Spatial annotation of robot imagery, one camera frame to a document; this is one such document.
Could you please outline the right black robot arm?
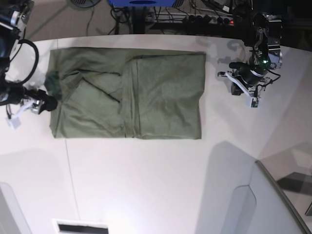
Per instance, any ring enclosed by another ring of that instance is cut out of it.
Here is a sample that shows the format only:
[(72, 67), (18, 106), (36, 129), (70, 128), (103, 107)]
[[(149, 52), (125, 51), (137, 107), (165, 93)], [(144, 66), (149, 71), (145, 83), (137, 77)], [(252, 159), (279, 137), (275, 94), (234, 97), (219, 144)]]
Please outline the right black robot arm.
[[(56, 109), (57, 100), (44, 90), (24, 85), (34, 75), (39, 63), (39, 50), (30, 40), (25, 38), (26, 26), (32, 12), (32, 0), (2, 0), (0, 2), (0, 105), (5, 106), (6, 122), (12, 129), (20, 127), (20, 115), (30, 110), (34, 114)], [(34, 65), (23, 80), (9, 81), (6, 73), (24, 44), (29, 45), (35, 53)]]

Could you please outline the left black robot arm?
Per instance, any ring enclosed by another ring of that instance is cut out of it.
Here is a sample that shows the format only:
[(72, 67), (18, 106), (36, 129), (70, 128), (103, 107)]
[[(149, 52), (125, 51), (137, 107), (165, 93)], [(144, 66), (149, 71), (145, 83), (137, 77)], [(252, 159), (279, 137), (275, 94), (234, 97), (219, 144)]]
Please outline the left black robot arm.
[(290, 40), (285, 34), (291, 30), (312, 33), (312, 2), (310, 0), (247, 0), (234, 10), (233, 23), (241, 28), (244, 45), (251, 48), (245, 61), (233, 61), (229, 71), (218, 72), (228, 78), (233, 96), (246, 95), (250, 108), (257, 108), (261, 93), (280, 79), (275, 71), (282, 66), (281, 44)]

